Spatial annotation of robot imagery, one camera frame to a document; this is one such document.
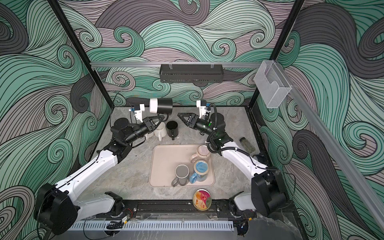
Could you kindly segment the white ribbed mug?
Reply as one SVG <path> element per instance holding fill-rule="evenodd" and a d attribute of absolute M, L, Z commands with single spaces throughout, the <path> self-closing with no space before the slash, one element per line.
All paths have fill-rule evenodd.
<path fill-rule="evenodd" d="M 158 138 L 159 141 L 167 136 L 167 129 L 165 123 L 160 123 L 159 126 L 154 130 L 154 136 Z"/>

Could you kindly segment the blue mug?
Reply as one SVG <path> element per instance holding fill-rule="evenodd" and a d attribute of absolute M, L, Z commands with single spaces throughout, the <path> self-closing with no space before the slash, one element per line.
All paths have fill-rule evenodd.
<path fill-rule="evenodd" d="M 190 176 L 189 181 L 191 184 L 194 184 L 196 182 L 204 182 L 208 177 L 208 173 L 209 166 L 207 162 L 203 160 L 196 161 L 194 163 L 194 172 Z"/>

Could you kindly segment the grey mug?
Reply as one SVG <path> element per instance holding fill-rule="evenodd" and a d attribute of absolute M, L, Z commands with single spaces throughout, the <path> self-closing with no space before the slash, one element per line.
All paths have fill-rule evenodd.
<path fill-rule="evenodd" d="M 176 177 L 172 180 L 171 186 L 185 186 L 189 181 L 190 170 L 187 165 L 178 165 L 175 169 Z"/>

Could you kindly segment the black mug white base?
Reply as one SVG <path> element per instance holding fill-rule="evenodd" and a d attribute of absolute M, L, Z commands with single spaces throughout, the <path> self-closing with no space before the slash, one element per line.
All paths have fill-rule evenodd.
<path fill-rule="evenodd" d="M 153 114 L 165 114 L 171 115 L 173 111 L 173 99 L 172 98 L 151 98 L 150 101 L 150 113 Z"/>

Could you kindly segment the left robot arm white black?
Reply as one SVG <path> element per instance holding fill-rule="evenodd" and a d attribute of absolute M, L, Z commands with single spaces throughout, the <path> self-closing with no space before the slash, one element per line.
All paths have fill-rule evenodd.
<path fill-rule="evenodd" d="M 122 197 L 106 192 L 89 201 L 78 201 L 81 193 L 107 170 L 119 164 L 134 148 L 133 142 L 152 133 L 168 117 L 146 117 L 142 123 L 117 119 L 111 128 L 112 139 L 98 156 L 79 170 L 55 184 L 45 184 L 38 190 L 34 219 L 54 235 L 66 232 L 75 222 L 99 214 L 119 218 L 124 214 Z"/>

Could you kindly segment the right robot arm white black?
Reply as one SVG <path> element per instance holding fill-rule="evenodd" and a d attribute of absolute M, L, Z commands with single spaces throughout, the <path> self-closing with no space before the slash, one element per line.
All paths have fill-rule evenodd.
<path fill-rule="evenodd" d="M 194 113 L 179 113 L 178 117 L 187 127 L 206 134 L 209 151 L 232 162 L 250 180 L 250 192 L 230 198 L 234 216 L 253 211 L 267 217 L 287 202 L 282 172 L 259 162 L 242 149 L 225 131 L 223 121 L 205 120 Z"/>

